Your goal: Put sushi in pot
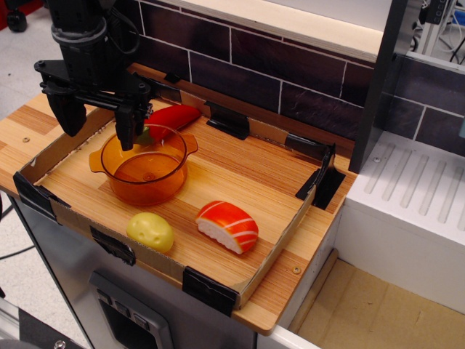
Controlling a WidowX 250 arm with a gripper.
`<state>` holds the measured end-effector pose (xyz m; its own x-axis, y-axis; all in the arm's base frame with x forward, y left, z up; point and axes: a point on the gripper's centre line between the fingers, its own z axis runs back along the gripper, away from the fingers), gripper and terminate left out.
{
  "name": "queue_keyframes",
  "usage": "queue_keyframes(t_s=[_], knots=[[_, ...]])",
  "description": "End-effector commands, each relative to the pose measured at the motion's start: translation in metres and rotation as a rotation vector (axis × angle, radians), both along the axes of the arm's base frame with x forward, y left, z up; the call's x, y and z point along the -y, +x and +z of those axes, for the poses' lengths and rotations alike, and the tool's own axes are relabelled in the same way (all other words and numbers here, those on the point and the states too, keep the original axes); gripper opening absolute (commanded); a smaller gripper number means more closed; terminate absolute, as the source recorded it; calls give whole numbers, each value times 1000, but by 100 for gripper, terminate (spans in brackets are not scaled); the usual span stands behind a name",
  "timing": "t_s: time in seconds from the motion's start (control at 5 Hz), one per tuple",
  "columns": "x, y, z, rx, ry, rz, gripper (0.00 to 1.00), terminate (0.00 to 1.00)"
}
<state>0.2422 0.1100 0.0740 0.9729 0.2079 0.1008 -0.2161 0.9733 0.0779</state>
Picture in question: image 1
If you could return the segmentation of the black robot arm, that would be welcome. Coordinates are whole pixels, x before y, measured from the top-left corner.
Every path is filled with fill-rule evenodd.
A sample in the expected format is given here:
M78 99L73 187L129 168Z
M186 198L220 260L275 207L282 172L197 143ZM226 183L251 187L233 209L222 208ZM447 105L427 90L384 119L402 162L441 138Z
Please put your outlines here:
M48 5L62 59L40 60L34 68L53 114L73 137L86 123L87 105L112 111L121 147L131 150L152 108L149 84L127 70L140 45L137 27L113 1Z

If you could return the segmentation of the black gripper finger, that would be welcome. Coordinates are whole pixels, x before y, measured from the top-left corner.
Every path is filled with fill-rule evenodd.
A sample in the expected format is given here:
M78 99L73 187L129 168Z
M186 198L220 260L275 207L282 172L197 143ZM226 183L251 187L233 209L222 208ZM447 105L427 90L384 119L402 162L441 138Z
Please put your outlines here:
M84 104L70 96L47 95L47 99L62 130L71 137L76 136L86 123Z
M123 151L130 151L144 129L144 115L130 105L121 105L115 112L116 135Z

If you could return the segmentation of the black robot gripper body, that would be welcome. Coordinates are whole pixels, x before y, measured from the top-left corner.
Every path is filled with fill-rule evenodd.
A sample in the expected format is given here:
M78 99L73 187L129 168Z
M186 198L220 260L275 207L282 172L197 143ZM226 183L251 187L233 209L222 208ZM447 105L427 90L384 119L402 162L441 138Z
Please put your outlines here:
M128 52L107 24L89 28L53 24L52 38L59 44L61 60L40 60L34 68L47 95L70 96L84 105L116 112L130 105L147 117L152 109L150 87L126 69Z

